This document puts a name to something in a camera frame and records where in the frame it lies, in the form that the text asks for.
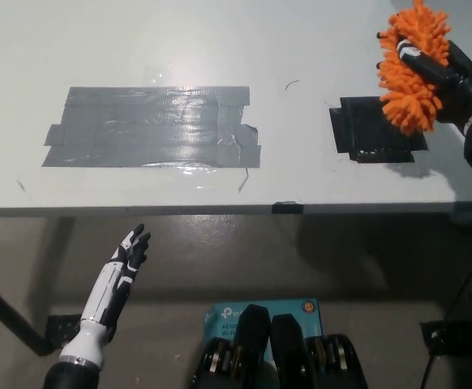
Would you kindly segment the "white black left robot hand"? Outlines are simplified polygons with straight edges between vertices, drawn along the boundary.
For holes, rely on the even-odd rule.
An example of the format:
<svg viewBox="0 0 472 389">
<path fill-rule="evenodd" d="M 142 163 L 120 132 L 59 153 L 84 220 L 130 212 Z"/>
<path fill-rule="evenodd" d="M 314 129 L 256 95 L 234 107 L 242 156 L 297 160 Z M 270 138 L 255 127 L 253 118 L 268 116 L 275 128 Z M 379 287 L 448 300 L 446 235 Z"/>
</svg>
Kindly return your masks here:
<svg viewBox="0 0 472 389">
<path fill-rule="evenodd" d="M 149 232 L 139 224 L 132 229 L 103 266 L 81 314 L 77 335 L 60 353 L 59 361 L 102 370 L 104 348 L 131 292 L 139 268 L 146 260 Z"/>
</svg>

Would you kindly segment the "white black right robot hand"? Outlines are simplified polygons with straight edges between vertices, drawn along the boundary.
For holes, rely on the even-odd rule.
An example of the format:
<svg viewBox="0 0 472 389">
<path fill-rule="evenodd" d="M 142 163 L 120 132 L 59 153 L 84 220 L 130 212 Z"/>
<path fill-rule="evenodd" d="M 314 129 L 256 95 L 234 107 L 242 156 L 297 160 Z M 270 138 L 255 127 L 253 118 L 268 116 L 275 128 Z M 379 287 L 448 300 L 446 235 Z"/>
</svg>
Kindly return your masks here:
<svg viewBox="0 0 472 389">
<path fill-rule="evenodd" d="M 404 36 L 379 32 L 384 60 L 376 67 L 387 120 L 405 135 L 450 123 L 462 133 L 472 124 L 472 60 L 451 40 L 427 53 Z"/>
</svg>

